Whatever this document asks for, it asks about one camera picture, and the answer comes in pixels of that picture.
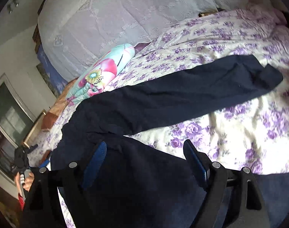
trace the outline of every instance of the dark blue cloth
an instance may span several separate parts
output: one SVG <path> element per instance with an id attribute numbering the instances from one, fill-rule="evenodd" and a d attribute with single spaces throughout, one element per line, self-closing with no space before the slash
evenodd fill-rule
<path id="1" fill-rule="evenodd" d="M 90 155 L 103 140 L 107 154 L 93 185 L 83 192 L 93 216 L 105 227 L 189 227 L 205 192 L 186 161 L 123 135 L 243 103 L 270 92 L 282 79 L 278 70 L 262 67 L 252 55 L 233 55 L 95 95 L 83 101 L 64 125 L 51 167 L 62 169 Z M 277 227 L 289 212 L 289 173 L 256 178 L 271 225 Z M 224 220 L 229 196 L 230 189 L 216 227 Z"/>

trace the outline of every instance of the purple floral pattern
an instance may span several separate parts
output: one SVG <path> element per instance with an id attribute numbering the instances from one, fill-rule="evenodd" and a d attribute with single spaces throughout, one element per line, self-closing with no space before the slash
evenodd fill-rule
<path id="1" fill-rule="evenodd" d="M 253 54 L 263 66 L 270 63 L 278 68 L 284 81 L 274 91 L 130 137 L 182 158 L 183 142 L 190 139 L 199 151 L 226 168 L 240 170 L 247 166 L 258 174 L 289 172 L 289 30 L 273 11 L 255 5 L 249 10 L 184 20 L 139 52 L 104 91 L 153 80 L 231 54 Z M 67 107 L 50 132 L 40 133 L 39 146 L 29 155 L 32 166 L 46 150 L 57 147 L 61 129 L 75 108 Z M 278 164 L 272 169 L 265 167 L 275 160 Z M 68 227 L 74 227 L 65 203 L 61 207 Z"/>
<path id="2" fill-rule="evenodd" d="M 238 104 L 236 106 L 228 107 L 223 109 L 224 117 L 226 119 L 240 119 L 240 116 L 245 116 L 250 110 L 251 101 L 245 102 L 243 104 Z"/>

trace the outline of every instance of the pillow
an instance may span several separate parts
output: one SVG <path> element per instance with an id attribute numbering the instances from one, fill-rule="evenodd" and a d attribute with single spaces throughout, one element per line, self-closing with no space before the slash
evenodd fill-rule
<path id="1" fill-rule="evenodd" d="M 95 94 L 101 93 L 134 57 L 135 49 L 130 44 L 118 45 L 90 66 L 68 92 L 66 99 L 74 105 Z"/>

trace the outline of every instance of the bed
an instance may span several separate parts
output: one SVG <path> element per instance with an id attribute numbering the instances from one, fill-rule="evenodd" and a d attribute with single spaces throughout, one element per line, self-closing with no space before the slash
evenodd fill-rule
<path id="1" fill-rule="evenodd" d="M 116 45 L 151 42 L 186 18 L 249 2 L 271 6 L 270 0 L 46 0 L 38 27 L 48 59 L 71 81 Z"/>
<path id="2" fill-rule="evenodd" d="M 271 93 L 235 107 L 127 136 L 181 158 L 183 141 L 190 139 L 198 150 L 226 168 L 248 166 L 258 174 L 289 172 L 289 29 L 285 24 L 278 10 L 249 5 L 246 9 L 185 19 L 164 30 L 104 91 L 233 54 L 253 54 L 263 66 L 270 64 L 279 69 L 284 80 Z M 40 134 L 38 148 L 28 156 L 31 165 L 37 165 L 46 150 L 57 147 L 61 128 L 76 107 L 66 107 L 50 132 Z M 74 227 L 61 196 L 60 202 L 67 227 Z"/>

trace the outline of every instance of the red object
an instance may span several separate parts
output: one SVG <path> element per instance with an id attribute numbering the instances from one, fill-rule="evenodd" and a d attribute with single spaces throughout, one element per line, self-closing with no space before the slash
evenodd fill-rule
<path id="1" fill-rule="evenodd" d="M 20 202 L 20 205 L 21 205 L 21 209 L 23 210 L 25 202 L 23 200 L 23 197 L 20 194 L 19 194 L 18 197 L 19 197 L 19 202 Z"/>

